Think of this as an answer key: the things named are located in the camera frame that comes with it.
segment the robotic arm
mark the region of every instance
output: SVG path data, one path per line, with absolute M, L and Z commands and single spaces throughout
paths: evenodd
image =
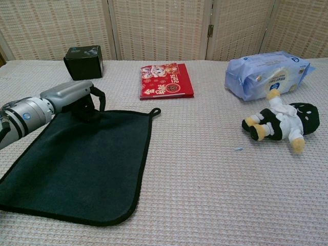
M 99 110 L 104 111 L 104 92 L 88 80 L 64 83 L 42 92 L 40 98 L 27 97 L 3 105 L 0 108 L 0 150 L 50 122 L 53 114 L 72 111 L 83 121 L 97 120 L 100 115 L 94 109 L 90 94 L 99 97 Z

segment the blue plastic package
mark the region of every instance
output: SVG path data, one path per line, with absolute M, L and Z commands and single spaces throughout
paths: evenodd
M 314 70 L 310 62 L 284 51 L 233 59 L 224 85 L 245 101 L 264 98 L 272 89 L 280 94 L 296 90 Z

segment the red book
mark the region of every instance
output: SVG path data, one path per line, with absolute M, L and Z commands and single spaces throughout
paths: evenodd
M 185 64 L 165 64 L 141 68 L 140 100 L 194 97 Z

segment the black box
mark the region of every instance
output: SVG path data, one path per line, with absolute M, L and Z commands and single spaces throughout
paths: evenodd
M 99 45 L 70 48 L 64 62 L 73 80 L 101 78 L 103 56 Z

